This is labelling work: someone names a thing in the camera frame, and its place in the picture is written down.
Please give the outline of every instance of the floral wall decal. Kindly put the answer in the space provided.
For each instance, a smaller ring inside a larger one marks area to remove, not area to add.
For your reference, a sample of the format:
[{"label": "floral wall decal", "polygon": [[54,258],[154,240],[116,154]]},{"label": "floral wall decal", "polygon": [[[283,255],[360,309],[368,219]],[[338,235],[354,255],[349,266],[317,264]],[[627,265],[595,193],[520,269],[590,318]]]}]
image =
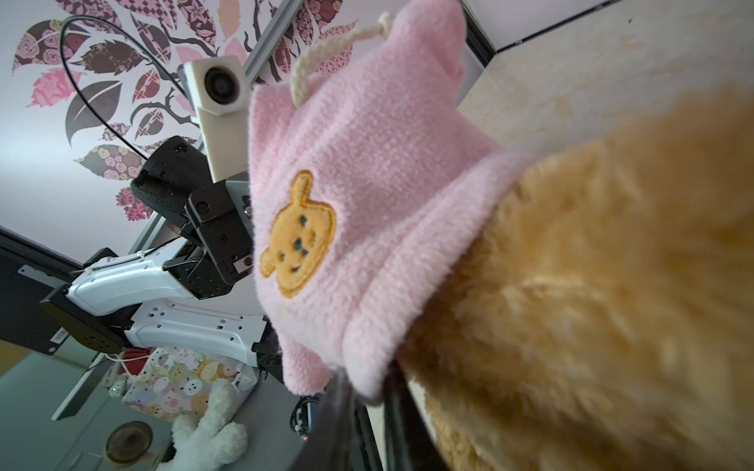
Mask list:
[{"label": "floral wall decal", "polygon": [[[114,29],[96,22],[69,26],[63,47],[73,78],[84,96],[109,125],[149,156],[169,137],[184,136],[195,143],[200,132],[192,120],[190,102],[168,82],[177,79],[180,63],[219,55],[246,62],[254,44],[277,10],[280,0],[34,0],[56,2],[69,14],[88,14],[123,27],[167,69],[158,69],[152,59],[126,41]],[[256,80],[284,80],[302,49],[322,38],[345,34],[345,26],[333,21],[341,2],[305,0],[293,24],[285,31],[277,50]],[[40,20],[20,38],[12,71],[37,67],[28,107],[65,110],[65,137],[73,148],[90,149],[74,164],[92,177],[127,182],[138,175],[143,159],[103,126],[86,107],[63,71],[58,53],[60,20]],[[321,66],[332,73],[351,58],[346,51]],[[115,198],[126,220],[141,221],[152,211],[138,201],[129,188]]]}]

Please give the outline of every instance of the bear ear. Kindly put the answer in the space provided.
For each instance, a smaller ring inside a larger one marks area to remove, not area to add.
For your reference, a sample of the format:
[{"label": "bear ear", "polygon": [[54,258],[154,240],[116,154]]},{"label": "bear ear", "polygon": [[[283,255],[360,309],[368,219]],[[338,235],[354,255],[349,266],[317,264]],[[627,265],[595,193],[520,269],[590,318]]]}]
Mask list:
[{"label": "bear ear", "polygon": [[259,260],[259,269],[262,271],[264,278],[269,278],[272,272],[275,271],[275,260],[272,250],[267,249],[262,253],[262,257]]},{"label": "bear ear", "polygon": [[290,186],[290,202],[294,206],[301,206],[309,199],[309,192],[311,191],[311,184],[314,182],[314,177],[311,172],[304,170],[299,172],[293,180],[293,184]]}]

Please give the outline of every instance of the white fluffy stuffed animal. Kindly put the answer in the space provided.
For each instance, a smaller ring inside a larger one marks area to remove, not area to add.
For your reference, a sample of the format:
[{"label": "white fluffy stuffed animal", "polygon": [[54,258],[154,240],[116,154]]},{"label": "white fluffy stuffed animal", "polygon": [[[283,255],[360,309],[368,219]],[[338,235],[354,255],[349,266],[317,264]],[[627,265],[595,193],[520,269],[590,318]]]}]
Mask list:
[{"label": "white fluffy stuffed animal", "polygon": [[173,423],[176,456],[158,471],[217,471],[233,463],[247,446],[246,428],[230,422],[235,412],[236,390],[227,380],[212,385],[207,413],[199,424],[188,415]]}]

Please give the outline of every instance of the fluffy tan fur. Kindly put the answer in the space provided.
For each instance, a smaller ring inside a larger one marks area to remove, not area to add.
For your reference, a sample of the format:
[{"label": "fluffy tan fur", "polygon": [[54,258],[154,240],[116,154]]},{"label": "fluffy tan fur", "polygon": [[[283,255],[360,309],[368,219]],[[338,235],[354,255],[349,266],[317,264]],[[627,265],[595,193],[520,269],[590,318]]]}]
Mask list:
[{"label": "fluffy tan fur", "polygon": [[456,471],[754,468],[754,95],[529,169],[399,358]]}]

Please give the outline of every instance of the white label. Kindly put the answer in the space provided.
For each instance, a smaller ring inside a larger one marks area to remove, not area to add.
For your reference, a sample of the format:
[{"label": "white label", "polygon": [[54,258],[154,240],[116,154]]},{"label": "white label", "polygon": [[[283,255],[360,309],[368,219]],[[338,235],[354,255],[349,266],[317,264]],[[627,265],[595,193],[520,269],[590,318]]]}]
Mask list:
[{"label": "white label", "polygon": [[61,327],[55,332],[55,335],[52,336],[50,341],[54,344],[62,344],[63,341],[66,340],[66,337],[68,337],[68,332]]}]

